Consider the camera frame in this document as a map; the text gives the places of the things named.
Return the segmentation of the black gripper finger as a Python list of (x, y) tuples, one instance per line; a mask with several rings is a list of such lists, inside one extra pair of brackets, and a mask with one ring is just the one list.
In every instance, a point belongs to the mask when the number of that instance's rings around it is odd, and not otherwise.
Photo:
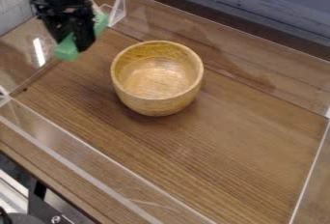
[(95, 42), (94, 13), (74, 17), (74, 41), (79, 51), (86, 51)]
[(62, 42), (71, 32), (69, 19), (63, 17), (46, 16), (43, 22), (55, 41)]

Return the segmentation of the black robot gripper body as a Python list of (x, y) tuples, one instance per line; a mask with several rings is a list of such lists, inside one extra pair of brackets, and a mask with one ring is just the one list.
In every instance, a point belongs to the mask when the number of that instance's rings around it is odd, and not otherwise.
[(30, 0), (46, 25), (94, 25), (91, 0)]

